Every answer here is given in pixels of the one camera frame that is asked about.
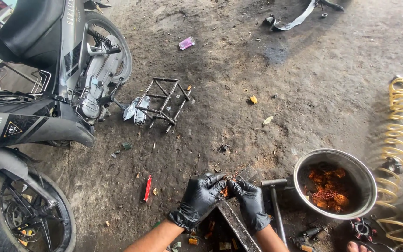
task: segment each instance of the metal frame stand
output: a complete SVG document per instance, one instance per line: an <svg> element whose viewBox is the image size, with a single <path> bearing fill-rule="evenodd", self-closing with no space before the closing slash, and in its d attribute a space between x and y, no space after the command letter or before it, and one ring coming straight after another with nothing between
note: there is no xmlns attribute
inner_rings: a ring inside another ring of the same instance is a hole
<svg viewBox="0 0 403 252"><path fill-rule="evenodd" d="M163 86L161 86L161 84L159 83L159 81L165 81L165 82L173 82L175 83L171 89L170 92L167 92ZM150 88L152 87L153 84L156 84L161 91L163 91L163 93L165 95L158 95L158 94L149 94ZM180 105L180 108L178 109L178 111L176 112L174 117L170 117L168 115L166 115L163 110L166 107L167 103L169 102L169 100L171 99L171 96L173 94L173 92L175 91L176 87L180 88L181 92L183 93L185 99L183 100L183 102ZM172 126L176 126L176 118L178 117L178 115L181 112L181 109L183 108L184 104L186 103L186 101L189 101L189 95L191 94L192 90L189 90L187 93L184 91L184 89L181 87L180 85L180 80L179 79L166 79L166 78L157 78L154 77L152 82L149 84L149 86L147 87L146 91L144 92L144 94L141 96L141 98L139 99L139 102L137 103L138 105L135 106L136 109L142 111L148 118L150 118L150 120L152 120L152 122L149 125L149 128L153 127L155 120L156 119L163 119L166 121L169 121L169 127L167 127L166 129L166 133L168 133L170 131L170 129L172 128ZM163 105L160 107L159 110L155 110L155 109L151 109L151 108L144 108L141 107L140 104L143 101L144 97L153 97L153 98L160 98L163 99ZM148 112L152 112L155 113L155 115L148 115Z"/></svg>

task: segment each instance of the metal bowl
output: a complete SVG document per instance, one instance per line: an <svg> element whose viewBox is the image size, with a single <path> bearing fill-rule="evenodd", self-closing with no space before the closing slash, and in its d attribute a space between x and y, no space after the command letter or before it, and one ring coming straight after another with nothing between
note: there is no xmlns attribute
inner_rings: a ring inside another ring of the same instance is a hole
<svg viewBox="0 0 403 252"><path fill-rule="evenodd" d="M352 213L333 214L318 208L304 197L303 185L309 180L309 165L319 162L328 162L343 167L361 194L361 201ZM334 149L313 150L298 160L293 171L293 180L296 191L305 204L315 212L339 220L352 220L367 214L377 199L377 186L370 170L355 157Z"/></svg>

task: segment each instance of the yellow coiled hose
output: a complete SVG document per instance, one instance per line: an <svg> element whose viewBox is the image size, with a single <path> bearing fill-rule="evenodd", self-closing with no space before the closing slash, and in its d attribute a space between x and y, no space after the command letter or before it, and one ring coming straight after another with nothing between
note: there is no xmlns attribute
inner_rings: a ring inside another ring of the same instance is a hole
<svg viewBox="0 0 403 252"><path fill-rule="evenodd" d="M402 88L395 88L395 84L399 83ZM393 111L389 115L389 119L397 121L397 123L389 124L385 133L385 143L388 145L382 149L381 157L394 158L403 166L403 78L395 78L389 85L389 103L390 109ZM376 201L377 205L387 207L393 210L394 216L389 218L378 219L378 222L395 225L395 230L387 232L386 236L394 241L397 241L399 245L394 247L397 250L403 247L403 238L394 236L403 232L403 222L398 221L400 217L400 210L397 209L393 203L398 200L396 193L399 190L400 177L394 172L379 167L378 170L388 173L390 176L395 177L395 181L391 181L385 178L376 178L378 183L377 192L379 193L379 200Z"/></svg>

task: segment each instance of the red lighter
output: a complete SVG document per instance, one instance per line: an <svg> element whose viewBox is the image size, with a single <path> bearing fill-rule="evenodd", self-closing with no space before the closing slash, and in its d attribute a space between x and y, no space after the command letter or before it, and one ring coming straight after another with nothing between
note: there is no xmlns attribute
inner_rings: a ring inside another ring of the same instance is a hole
<svg viewBox="0 0 403 252"><path fill-rule="evenodd" d="M144 196L144 201L145 202L147 202L149 200L150 184L151 183L152 183L152 175L149 175L149 179L147 180L146 195Z"/></svg>

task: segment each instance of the hammer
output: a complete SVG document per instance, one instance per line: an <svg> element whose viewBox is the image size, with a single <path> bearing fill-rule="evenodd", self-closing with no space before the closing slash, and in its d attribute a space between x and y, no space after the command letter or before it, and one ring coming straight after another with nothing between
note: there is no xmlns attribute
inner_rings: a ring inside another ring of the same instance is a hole
<svg viewBox="0 0 403 252"><path fill-rule="evenodd" d="M281 212L279 210L278 198L276 196L276 188L283 187L283 190L290 188L290 187L287 187L289 184L289 181L286 178L274 179L274 180L262 180L261 184L262 184L262 187L270 187L271 202L273 204L274 216L276 218L276 233L278 234L278 236L281 238L281 240L287 247L287 240L285 237L283 220L281 217Z"/></svg>

